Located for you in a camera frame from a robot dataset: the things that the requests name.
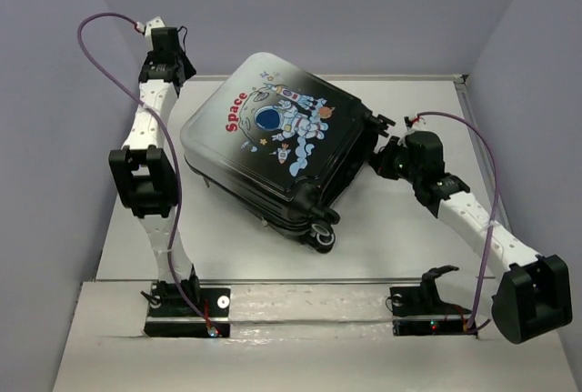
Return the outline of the black hard-shell suitcase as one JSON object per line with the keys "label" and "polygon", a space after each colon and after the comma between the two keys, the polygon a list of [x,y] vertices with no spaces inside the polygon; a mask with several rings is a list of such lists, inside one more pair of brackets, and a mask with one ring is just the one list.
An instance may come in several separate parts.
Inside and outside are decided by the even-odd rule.
{"label": "black hard-shell suitcase", "polygon": [[334,201],[394,121],[267,52],[249,56],[184,123],[190,169],[282,236],[320,254],[336,242]]}

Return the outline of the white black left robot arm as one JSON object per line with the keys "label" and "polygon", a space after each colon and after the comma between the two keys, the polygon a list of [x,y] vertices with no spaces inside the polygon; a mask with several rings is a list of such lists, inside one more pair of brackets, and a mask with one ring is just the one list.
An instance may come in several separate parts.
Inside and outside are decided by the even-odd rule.
{"label": "white black left robot arm", "polygon": [[201,289],[177,228],[182,187],[167,121],[195,69],[179,30],[156,18],[141,26],[149,50],[138,76],[138,107],[122,146],[108,163],[122,205],[145,230],[157,264],[157,281],[145,298],[168,315],[200,316]]}

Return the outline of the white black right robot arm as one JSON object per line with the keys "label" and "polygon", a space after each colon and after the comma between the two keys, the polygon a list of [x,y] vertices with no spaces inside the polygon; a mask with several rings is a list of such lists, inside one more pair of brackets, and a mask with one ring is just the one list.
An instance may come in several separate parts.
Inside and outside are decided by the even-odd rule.
{"label": "white black right robot arm", "polygon": [[383,178],[407,181],[420,205],[485,261],[498,282],[491,318],[506,340],[521,344],[572,322],[566,262],[557,255],[541,255],[499,224],[470,187],[447,172],[435,133],[393,136],[369,164]]}

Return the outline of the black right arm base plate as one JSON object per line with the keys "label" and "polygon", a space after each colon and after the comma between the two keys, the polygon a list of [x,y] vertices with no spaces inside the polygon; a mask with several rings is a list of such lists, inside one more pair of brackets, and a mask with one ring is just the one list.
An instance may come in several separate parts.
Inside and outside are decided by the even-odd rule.
{"label": "black right arm base plate", "polygon": [[470,322],[477,278],[457,266],[432,267],[416,283],[390,287],[385,306],[396,337],[478,337],[491,320]]}

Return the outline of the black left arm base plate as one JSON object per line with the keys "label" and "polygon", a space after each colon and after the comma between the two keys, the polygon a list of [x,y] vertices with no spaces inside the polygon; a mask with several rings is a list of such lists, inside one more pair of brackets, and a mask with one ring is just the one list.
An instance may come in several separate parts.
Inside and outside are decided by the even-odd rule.
{"label": "black left arm base plate", "polygon": [[166,294],[160,285],[152,285],[140,295],[147,303],[143,331],[148,337],[229,338],[231,335],[231,288],[202,286],[198,313],[174,288]]}

